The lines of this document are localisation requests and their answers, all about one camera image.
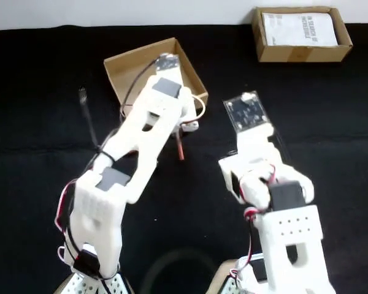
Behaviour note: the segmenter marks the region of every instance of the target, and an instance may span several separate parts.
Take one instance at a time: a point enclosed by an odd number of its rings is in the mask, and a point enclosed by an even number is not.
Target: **black wire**
[[[79,89],[79,102],[80,106],[82,107],[83,115],[87,120],[88,130],[90,131],[91,141],[94,144],[94,147],[98,147],[98,141],[96,136],[96,131],[94,130],[93,121],[91,120],[90,111],[88,109],[87,104],[87,93],[84,87]]]
[[[101,280],[101,284],[104,287],[106,293],[112,294],[112,292],[109,290],[108,285],[106,284],[106,282],[104,280]]]
[[[125,115],[122,114],[122,112],[124,112],[124,107],[125,106],[129,106],[129,104],[127,104],[129,95],[133,89],[133,87],[135,86],[135,84],[137,83],[138,79],[146,72],[146,70],[148,70],[157,60],[159,59],[159,56],[155,59],[153,59],[149,64],[146,65],[146,67],[144,69],[142,69],[137,76],[135,77],[135,79],[132,81],[131,85],[128,88],[128,91],[125,95],[124,101],[120,107],[120,122],[122,123],[125,119]]]
[[[280,133],[277,129],[274,129],[274,133],[275,133],[275,138],[277,139],[278,144],[281,147],[281,153],[282,153],[282,156],[283,156],[283,159],[284,159],[285,163],[290,164],[291,163],[291,157],[290,157],[289,150],[285,145],[285,142],[282,140],[282,137],[281,137],[281,135],[280,135]]]

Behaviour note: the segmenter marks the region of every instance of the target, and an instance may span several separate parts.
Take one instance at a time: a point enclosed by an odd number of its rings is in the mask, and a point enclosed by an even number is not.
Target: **open cardboard box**
[[[119,102],[121,104],[123,103],[129,85],[135,79],[136,75],[161,53],[178,55],[184,86],[189,87],[192,94],[198,96],[206,104],[209,94],[176,38],[166,39],[104,60],[105,70]],[[140,91],[145,86],[147,79],[154,74],[155,66],[152,66],[139,78],[128,97],[128,104],[131,105],[134,103]],[[195,105],[196,108],[201,107],[198,101],[196,101]],[[126,115],[130,111],[131,107],[124,109]]]
[[[332,18],[338,46],[268,46],[262,13],[328,13]],[[260,62],[340,62],[353,48],[338,9],[331,7],[257,7],[252,19],[256,52]]]

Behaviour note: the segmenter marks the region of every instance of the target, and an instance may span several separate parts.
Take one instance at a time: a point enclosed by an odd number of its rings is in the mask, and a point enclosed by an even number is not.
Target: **robotic arm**
[[[240,293],[335,294],[327,274],[311,180],[282,162],[268,141],[274,128],[256,92],[224,102],[237,133],[237,154],[219,161],[228,191],[249,205],[245,217],[259,231],[267,281],[255,278],[248,257],[231,270]],[[297,261],[286,247],[296,246]]]
[[[183,86],[178,57],[161,55],[156,68],[156,75],[148,79],[92,169],[75,182],[74,205],[64,231],[64,262],[81,275],[102,280],[116,275],[126,204],[138,201],[167,139],[180,129],[192,132],[199,127],[194,98]],[[132,151],[139,154],[132,176],[112,168]]]

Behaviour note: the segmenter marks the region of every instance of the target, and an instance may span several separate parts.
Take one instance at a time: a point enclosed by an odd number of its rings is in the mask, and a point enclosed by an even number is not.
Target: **white plastic part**
[[[323,237],[315,205],[257,215],[267,273],[266,294],[335,294],[324,261]],[[296,245],[297,262],[286,246]]]
[[[170,73],[176,81],[180,69],[163,72],[164,78],[169,78]],[[184,106],[189,101],[194,105],[191,91],[184,86],[178,98],[153,89],[160,76],[161,73],[148,79],[128,117],[103,149],[115,160],[130,151],[138,151],[137,168],[131,179],[125,185],[115,183],[108,191],[97,188],[101,173],[112,165],[111,159],[101,153],[95,159],[93,169],[76,182],[74,209],[69,220],[72,237],[77,248],[86,243],[94,248],[100,274],[105,278],[113,276],[118,268],[122,247],[121,222],[126,204],[138,201],[156,168],[158,155],[170,134],[179,127]],[[144,130],[147,124],[152,128]],[[76,258],[77,251],[67,232],[65,235],[68,248],[64,250],[64,260],[73,266],[71,254]]]
[[[131,294],[120,274],[117,274],[112,280],[106,281],[106,285],[111,294]],[[99,294],[107,294],[101,281],[74,274],[61,294],[95,294],[97,290]]]
[[[237,154],[218,162],[228,191],[239,203],[250,203],[262,211],[270,203],[264,181],[298,181],[305,202],[310,203],[314,198],[311,180],[282,162],[278,150],[268,142],[272,131],[271,124],[266,123],[237,133]],[[267,164],[275,167],[273,176],[270,176]],[[315,205],[257,214],[254,223],[259,230],[264,254],[267,287],[259,287],[251,268],[245,268],[239,276],[240,289],[244,293],[335,294],[324,261],[323,234]],[[293,265],[286,251],[289,245],[297,248],[298,260]]]

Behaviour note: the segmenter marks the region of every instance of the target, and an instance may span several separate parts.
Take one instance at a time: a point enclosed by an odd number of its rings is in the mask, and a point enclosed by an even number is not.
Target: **black fabric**
[[[226,192],[217,160],[235,146],[222,100],[257,90],[292,164],[315,184],[332,284],[368,293],[368,25],[348,30],[355,47],[342,64],[260,64],[249,26],[0,31],[0,293],[52,293],[69,274],[56,256],[63,240],[53,218],[61,189],[94,152],[79,87],[101,142],[118,125],[103,59],[173,36],[210,99],[200,129],[183,140],[186,161],[168,142],[126,209],[121,265],[130,284],[139,290],[167,252],[202,252],[214,269],[246,254],[243,207]],[[155,281],[158,293],[172,293],[174,281],[175,293],[205,292],[213,273],[202,258],[175,264],[175,279]]]

